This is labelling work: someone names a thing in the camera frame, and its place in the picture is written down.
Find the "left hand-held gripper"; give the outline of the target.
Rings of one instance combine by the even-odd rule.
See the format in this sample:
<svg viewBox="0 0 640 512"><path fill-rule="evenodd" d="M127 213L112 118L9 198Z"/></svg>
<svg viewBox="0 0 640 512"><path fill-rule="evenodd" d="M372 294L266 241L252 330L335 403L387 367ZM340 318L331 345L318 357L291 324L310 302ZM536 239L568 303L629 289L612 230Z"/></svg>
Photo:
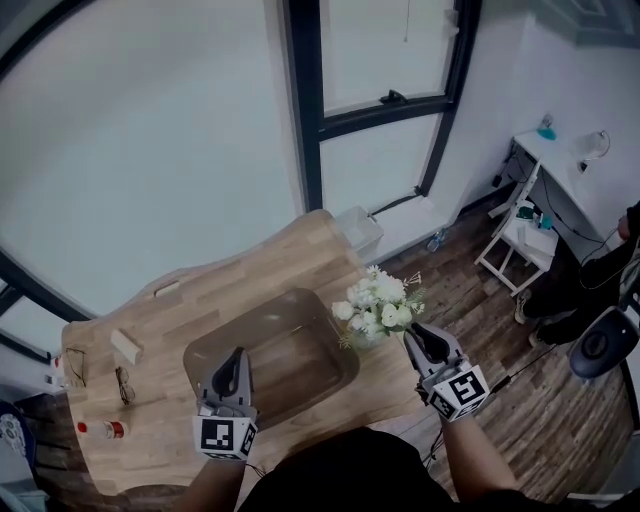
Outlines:
<svg viewBox="0 0 640 512"><path fill-rule="evenodd" d="M205 373L201 397L238 400L252 398L253 377L248 352L236 347ZM257 410L251 405L200 402L192 418L195 451L216 460L247 461L258 428Z"/></svg>

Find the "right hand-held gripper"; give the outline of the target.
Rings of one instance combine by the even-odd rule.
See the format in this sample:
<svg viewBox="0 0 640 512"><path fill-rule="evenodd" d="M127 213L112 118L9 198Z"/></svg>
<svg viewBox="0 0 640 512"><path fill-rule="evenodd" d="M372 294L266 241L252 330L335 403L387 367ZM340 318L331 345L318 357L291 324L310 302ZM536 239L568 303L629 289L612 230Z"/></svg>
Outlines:
<svg viewBox="0 0 640 512"><path fill-rule="evenodd" d="M431 324L414 322L404 333L404 344L414 369L429 374L419 381L417 393L445 422L473 413L489 396L480 366L461 356L453 335ZM434 372L434 364L445 365Z"/></svg>

